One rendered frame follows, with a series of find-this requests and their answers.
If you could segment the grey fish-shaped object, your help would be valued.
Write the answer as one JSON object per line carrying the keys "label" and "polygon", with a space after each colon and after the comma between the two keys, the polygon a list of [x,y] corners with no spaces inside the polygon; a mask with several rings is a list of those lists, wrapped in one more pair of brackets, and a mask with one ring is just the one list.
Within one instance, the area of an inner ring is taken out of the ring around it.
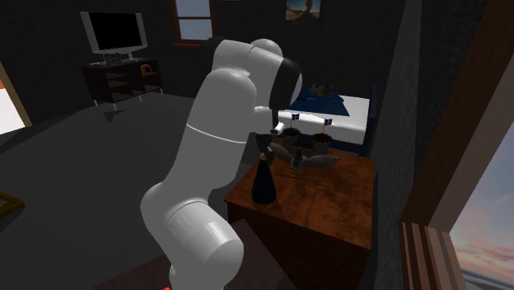
{"label": "grey fish-shaped object", "polygon": [[270,143],[269,149],[280,160],[290,162],[293,159],[293,155],[287,149],[277,143]]}
{"label": "grey fish-shaped object", "polygon": [[326,168],[332,166],[339,161],[339,158],[331,155],[315,155],[304,158],[300,162],[300,167]]}

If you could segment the small dark box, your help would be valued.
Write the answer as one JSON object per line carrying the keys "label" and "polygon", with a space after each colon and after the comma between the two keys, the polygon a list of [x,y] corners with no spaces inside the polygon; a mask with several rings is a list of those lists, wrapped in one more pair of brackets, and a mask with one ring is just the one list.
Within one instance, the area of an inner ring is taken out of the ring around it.
{"label": "small dark box", "polygon": [[295,150],[300,149],[302,154],[310,157],[315,153],[314,141],[311,135],[301,133],[293,144]]}

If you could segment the black cone-shaped bottle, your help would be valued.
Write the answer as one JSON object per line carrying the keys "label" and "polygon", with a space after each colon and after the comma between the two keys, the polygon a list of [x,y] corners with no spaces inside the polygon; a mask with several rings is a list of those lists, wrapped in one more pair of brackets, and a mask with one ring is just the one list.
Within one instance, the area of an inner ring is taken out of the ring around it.
{"label": "black cone-shaped bottle", "polygon": [[259,155],[259,165],[252,186],[251,197],[258,204],[270,204],[277,197],[273,176],[264,153]]}

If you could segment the brown wooden nightstand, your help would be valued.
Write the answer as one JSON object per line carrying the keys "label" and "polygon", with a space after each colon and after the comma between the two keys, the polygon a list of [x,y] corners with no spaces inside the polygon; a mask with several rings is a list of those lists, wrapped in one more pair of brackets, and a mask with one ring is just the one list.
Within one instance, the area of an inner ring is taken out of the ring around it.
{"label": "brown wooden nightstand", "polygon": [[335,155],[299,171],[274,161],[271,204],[251,198],[257,165],[224,199],[229,221],[246,220],[297,290],[357,290],[371,253],[374,161]]}

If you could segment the bed with blue blanket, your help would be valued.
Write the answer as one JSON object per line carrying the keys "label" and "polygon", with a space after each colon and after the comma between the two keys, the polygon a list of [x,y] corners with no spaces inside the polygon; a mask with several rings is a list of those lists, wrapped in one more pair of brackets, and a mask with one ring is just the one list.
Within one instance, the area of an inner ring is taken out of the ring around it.
{"label": "bed with blue blanket", "polygon": [[367,157],[377,119],[377,92],[373,86],[369,97],[361,98],[337,93],[313,96],[305,90],[278,117],[286,126],[299,129],[305,143],[311,135],[326,133],[333,139],[333,149]]}

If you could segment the wooden-framed window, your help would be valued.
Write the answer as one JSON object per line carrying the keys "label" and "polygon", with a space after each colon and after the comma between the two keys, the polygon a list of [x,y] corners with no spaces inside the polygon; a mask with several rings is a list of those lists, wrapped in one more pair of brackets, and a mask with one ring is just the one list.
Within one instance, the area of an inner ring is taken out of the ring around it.
{"label": "wooden-framed window", "polygon": [[200,45],[215,35],[214,0],[172,0],[176,43]]}

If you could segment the dark television stand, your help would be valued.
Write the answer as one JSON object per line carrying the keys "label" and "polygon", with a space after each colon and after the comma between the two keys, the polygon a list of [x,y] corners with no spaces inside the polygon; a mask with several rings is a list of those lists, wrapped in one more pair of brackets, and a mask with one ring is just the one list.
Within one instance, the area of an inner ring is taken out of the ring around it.
{"label": "dark television stand", "polygon": [[81,66],[81,70],[95,105],[106,102],[116,110],[118,102],[136,96],[141,100],[148,92],[163,93],[161,70],[155,58],[126,59],[113,66],[89,64]]}

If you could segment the silver flat-screen television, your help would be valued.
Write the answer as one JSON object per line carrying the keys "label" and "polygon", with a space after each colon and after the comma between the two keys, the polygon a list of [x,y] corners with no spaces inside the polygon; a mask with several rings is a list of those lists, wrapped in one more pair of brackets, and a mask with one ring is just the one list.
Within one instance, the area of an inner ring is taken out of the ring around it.
{"label": "silver flat-screen television", "polygon": [[115,66],[134,61],[132,52],[147,47],[141,13],[80,12],[93,54],[101,54],[101,65]]}

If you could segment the large brown-framed window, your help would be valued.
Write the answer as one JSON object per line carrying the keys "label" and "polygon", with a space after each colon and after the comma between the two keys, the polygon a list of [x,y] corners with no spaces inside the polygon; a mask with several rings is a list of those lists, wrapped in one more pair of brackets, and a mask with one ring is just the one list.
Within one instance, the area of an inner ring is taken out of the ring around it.
{"label": "large brown-framed window", "polygon": [[450,231],[514,122],[514,0],[488,0],[399,219],[404,290],[467,290]]}

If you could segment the wall picture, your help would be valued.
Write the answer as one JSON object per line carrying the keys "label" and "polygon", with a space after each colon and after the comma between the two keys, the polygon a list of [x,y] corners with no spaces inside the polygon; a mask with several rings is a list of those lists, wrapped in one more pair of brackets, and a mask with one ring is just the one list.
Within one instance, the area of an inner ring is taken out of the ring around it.
{"label": "wall picture", "polygon": [[286,0],[285,20],[298,24],[317,25],[321,0]]}

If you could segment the bright doorway with wooden frame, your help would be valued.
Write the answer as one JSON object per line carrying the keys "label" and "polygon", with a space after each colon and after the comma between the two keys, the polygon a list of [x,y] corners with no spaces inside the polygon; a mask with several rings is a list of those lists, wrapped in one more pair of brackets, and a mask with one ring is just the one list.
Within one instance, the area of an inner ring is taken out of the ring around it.
{"label": "bright doorway with wooden frame", "polygon": [[0,61],[0,135],[32,125],[26,108]]}

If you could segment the yellow frame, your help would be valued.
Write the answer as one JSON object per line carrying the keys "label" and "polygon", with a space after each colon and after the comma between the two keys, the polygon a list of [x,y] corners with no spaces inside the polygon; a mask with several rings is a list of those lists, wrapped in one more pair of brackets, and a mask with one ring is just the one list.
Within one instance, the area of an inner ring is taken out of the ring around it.
{"label": "yellow frame", "polygon": [[25,203],[20,198],[0,191],[0,218],[4,218],[24,206]]}

